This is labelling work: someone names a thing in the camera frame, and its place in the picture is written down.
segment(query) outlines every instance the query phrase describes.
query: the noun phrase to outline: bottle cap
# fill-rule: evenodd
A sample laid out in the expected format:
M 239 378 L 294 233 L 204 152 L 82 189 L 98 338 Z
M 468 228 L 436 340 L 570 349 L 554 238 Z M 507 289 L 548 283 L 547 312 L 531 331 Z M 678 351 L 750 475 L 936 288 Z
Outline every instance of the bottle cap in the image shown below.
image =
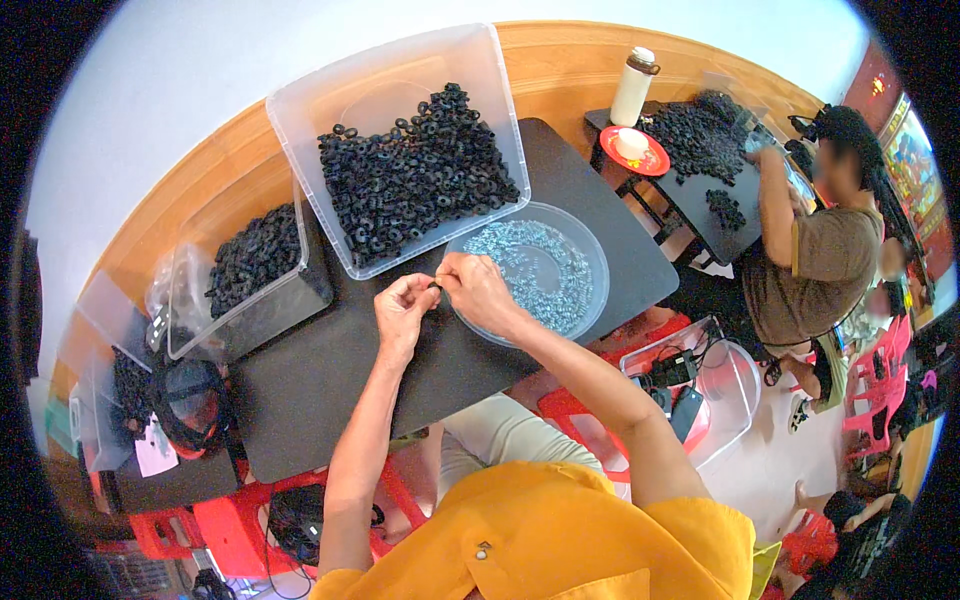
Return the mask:
M 654 61 L 654 53 L 642 46 L 634 47 L 634 57 L 638 60 L 643 60 L 644 62 Z

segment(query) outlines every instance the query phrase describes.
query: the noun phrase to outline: black tabletop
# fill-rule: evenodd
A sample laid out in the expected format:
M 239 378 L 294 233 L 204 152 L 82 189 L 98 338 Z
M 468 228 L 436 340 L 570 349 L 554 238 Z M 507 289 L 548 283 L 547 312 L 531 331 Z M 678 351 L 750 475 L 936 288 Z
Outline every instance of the black tabletop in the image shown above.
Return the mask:
M 663 102 L 657 100 L 648 100 L 643 103 L 643 108 L 640 109 L 642 114 L 653 114 L 660 110 L 663 107 Z M 613 122 L 610 120 L 610 109 L 609 108 L 598 108 L 597 110 L 588 110 L 584 113 L 584 121 L 588 125 L 596 129 L 598 132 L 603 131 L 607 127 L 613 125 Z
M 677 273 L 653 239 L 580 155 L 539 119 L 519 122 L 533 201 L 566 210 L 596 236 L 610 268 L 610 295 L 577 341 L 609 333 L 677 289 Z M 432 274 L 440 246 L 367 281 L 346 276 L 326 246 L 334 303 L 234 366 L 235 409 L 254 476 L 271 483 L 329 463 L 363 390 L 378 346 L 373 296 L 413 272 Z M 504 390 L 539 366 L 488 342 L 444 300 L 424 318 L 394 413 L 401 436 Z
M 677 172 L 673 169 L 649 181 L 677 209 L 713 260 L 721 265 L 730 264 L 760 239 L 760 173 L 752 163 L 743 165 L 743 171 L 733 180 L 733 187 L 708 175 L 687 177 L 684 184 L 679 185 Z M 720 228 L 720 220 L 707 204 L 707 190 L 710 189 L 725 190 L 740 203 L 740 212 L 747 221 L 743 228 L 737 231 Z
M 114 475 L 121 510 L 128 515 L 196 504 L 240 486 L 226 448 L 193 461 L 180 459 L 176 467 L 150 477 L 140 475 L 134 453 Z

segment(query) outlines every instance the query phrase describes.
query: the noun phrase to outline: red plate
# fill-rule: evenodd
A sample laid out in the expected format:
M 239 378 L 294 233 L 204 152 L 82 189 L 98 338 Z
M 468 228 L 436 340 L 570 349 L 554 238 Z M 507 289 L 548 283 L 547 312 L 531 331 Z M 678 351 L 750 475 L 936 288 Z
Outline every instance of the red plate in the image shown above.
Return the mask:
M 616 150 L 616 138 L 622 129 L 622 127 L 612 126 L 600 132 L 600 145 L 603 146 L 604 152 L 606 152 L 610 158 L 616 160 L 618 164 L 630 169 L 634 173 L 640 173 L 641 175 L 649 177 L 663 175 L 670 170 L 670 156 L 666 155 L 666 151 L 656 139 L 643 132 L 640 133 L 643 133 L 647 141 L 650 142 L 643 158 L 628 160 L 621 156 Z

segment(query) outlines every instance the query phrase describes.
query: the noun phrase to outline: yellow shirt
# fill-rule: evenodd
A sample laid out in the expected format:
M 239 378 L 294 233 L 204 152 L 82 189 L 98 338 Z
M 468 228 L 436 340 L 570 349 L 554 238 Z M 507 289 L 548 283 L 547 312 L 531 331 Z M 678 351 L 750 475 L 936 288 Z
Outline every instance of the yellow shirt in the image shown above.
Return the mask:
M 485 468 L 369 571 L 331 571 L 310 600 L 747 597 L 748 518 L 705 498 L 640 510 L 612 491 L 580 465 Z

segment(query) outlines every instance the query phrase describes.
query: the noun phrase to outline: white paper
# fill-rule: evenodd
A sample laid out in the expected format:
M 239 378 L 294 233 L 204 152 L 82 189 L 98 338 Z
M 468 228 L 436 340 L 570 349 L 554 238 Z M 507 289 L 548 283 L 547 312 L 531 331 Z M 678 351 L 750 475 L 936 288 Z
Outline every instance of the white paper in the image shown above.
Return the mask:
M 177 451 L 170 445 L 167 435 L 160 428 L 156 413 L 151 413 L 150 422 L 144 431 L 146 439 L 133 443 L 136 448 L 136 462 L 140 464 L 140 474 L 150 477 L 176 467 L 180 461 Z

